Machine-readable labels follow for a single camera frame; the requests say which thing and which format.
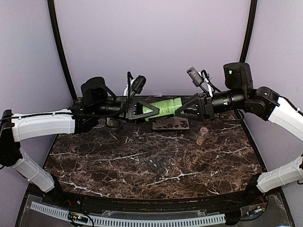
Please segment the green labelled supplement bottle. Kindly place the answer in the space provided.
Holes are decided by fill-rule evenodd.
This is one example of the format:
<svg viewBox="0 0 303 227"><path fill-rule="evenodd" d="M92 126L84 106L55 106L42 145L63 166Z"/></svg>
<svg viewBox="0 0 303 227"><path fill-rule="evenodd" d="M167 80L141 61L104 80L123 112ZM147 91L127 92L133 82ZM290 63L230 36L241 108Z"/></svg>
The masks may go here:
<svg viewBox="0 0 303 227"><path fill-rule="evenodd" d="M162 119L162 118L170 118L176 116L175 111L182 106L181 97L162 100L154 103L150 103L153 107L159 109L159 113L157 115L150 116L145 118L146 122Z"/></svg>

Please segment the clear pill bottle green label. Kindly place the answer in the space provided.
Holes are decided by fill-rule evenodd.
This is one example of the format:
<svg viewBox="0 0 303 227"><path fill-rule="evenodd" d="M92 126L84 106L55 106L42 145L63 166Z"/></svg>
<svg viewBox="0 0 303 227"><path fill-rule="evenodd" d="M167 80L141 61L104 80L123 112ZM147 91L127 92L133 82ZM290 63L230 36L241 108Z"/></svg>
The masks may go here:
<svg viewBox="0 0 303 227"><path fill-rule="evenodd" d="M200 128L197 136L196 136L196 144L203 145L206 139L208 138L209 131L206 127Z"/></svg>

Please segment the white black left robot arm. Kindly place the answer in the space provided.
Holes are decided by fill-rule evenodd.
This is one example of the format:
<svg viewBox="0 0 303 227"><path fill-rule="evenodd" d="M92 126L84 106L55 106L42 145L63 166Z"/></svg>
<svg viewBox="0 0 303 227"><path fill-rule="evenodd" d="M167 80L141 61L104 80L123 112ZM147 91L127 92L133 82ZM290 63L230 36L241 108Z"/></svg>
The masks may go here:
<svg viewBox="0 0 303 227"><path fill-rule="evenodd" d="M0 165L11 167L41 191L56 206L63 206L67 196L55 177L43 170L21 148L21 141L56 134L80 134L98 125L101 118L137 121L159 114L160 110L135 97L141 93L146 78L127 74L126 94L117 99L103 77L94 77L81 85L79 107L33 114L13 114L5 110L0 119Z"/></svg>

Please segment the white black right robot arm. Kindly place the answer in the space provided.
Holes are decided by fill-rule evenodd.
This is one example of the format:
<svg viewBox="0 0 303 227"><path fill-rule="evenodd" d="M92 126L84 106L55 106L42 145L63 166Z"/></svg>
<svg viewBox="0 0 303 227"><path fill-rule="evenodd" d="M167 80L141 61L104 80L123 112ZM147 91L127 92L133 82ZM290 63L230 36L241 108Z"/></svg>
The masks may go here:
<svg viewBox="0 0 303 227"><path fill-rule="evenodd" d="M213 95L195 94L184 101L175 114L203 121L213 119L215 114L238 109L284 128L299 140L303 139L303 113L287 98L268 87L254 89L248 63L228 63L223 70L227 91ZM253 175L241 200L246 205L252 205L260 194L302 178L303 157L299 156L275 170Z"/></svg>

